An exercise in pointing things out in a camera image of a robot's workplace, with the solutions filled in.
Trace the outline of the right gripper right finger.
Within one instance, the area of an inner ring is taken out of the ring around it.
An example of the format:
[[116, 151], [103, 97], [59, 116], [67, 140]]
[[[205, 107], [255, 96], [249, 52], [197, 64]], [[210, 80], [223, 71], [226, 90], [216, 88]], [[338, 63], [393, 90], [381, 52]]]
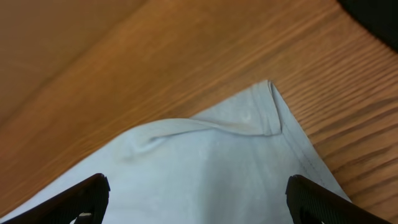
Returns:
[[285, 194], [294, 224], [391, 224], [302, 175], [289, 177]]

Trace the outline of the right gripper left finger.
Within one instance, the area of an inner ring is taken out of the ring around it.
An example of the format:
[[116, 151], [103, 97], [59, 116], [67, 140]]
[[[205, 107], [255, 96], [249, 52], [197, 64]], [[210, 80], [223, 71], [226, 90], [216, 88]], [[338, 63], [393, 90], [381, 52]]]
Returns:
[[100, 173], [81, 181], [5, 224], [101, 224], [109, 202], [108, 179]]

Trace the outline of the light blue t-shirt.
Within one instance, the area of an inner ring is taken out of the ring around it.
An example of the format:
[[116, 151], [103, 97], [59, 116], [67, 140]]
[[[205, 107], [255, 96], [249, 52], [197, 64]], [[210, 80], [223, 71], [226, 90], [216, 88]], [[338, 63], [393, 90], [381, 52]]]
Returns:
[[290, 223], [285, 190], [295, 174], [345, 194], [269, 81], [192, 118], [122, 133], [8, 217], [96, 173], [111, 188], [105, 223]]

